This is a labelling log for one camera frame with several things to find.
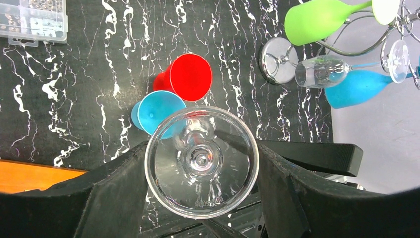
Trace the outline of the red wine glass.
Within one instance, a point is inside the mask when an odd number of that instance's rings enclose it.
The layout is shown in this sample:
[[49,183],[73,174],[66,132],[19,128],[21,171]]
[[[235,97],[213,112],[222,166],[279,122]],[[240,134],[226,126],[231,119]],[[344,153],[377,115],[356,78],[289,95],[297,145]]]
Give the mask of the red wine glass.
[[212,69],[207,60],[198,54],[185,53],[155,77],[152,87],[154,91],[169,91],[184,101],[194,102],[208,93],[212,80]]

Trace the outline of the light blue wine glass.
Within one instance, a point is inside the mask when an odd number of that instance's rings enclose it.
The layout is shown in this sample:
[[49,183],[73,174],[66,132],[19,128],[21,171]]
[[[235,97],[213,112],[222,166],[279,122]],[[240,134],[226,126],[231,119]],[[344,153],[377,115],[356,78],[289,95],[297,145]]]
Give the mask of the light blue wine glass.
[[133,106],[131,120],[138,129],[152,135],[165,119],[184,108],[186,104],[178,95],[153,91]]

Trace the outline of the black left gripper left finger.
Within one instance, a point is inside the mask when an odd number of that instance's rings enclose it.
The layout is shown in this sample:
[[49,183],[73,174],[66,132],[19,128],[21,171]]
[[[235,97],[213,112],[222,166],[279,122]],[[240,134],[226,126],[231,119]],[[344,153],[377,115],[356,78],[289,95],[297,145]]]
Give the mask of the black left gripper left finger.
[[146,146],[44,191],[1,194],[1,237],[136,238],[148,190]]

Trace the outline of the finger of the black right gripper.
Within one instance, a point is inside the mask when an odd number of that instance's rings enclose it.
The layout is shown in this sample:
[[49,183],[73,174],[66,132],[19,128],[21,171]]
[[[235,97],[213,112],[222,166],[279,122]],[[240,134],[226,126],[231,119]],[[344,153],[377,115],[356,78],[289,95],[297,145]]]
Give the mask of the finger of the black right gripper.
[[256,140],[286,160],[318,173],[356,177],[363,150],[355,144]]

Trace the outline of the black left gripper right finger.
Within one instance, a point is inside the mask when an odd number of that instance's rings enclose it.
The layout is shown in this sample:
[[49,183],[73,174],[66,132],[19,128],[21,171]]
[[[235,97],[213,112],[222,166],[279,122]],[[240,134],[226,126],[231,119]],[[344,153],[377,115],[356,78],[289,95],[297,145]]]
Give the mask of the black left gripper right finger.
[[420,190],[362,191],[259,147],[258,189],[271,238],[417,238]]

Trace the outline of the clear wine glass gold rack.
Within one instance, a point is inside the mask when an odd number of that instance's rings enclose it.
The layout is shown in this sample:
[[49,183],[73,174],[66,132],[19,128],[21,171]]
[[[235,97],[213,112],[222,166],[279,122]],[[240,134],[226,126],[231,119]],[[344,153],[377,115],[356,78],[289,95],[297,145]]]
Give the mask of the clear wine glass gold rack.
[[179,110],[156,128],[144,160],[149,189],[162,206],[191,219],[236,208],[259,172],[256,140],[233,113],[215,106]]

